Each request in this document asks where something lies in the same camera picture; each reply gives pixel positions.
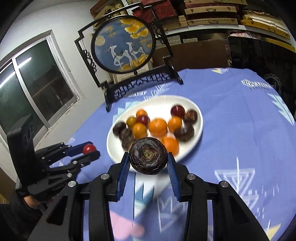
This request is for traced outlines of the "person's left hand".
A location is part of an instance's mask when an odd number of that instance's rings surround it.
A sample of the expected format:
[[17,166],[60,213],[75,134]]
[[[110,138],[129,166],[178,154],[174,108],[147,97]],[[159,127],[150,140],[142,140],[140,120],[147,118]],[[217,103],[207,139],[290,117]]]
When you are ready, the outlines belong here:
[[23,198],[24,202],[26,202],[26,204],[33,209],[38,209],[40,208],[42,205],[46,205],[46,207],[48,207],[49,202],[39,202],[37,199],[35,199],[32,196],[26,196]]

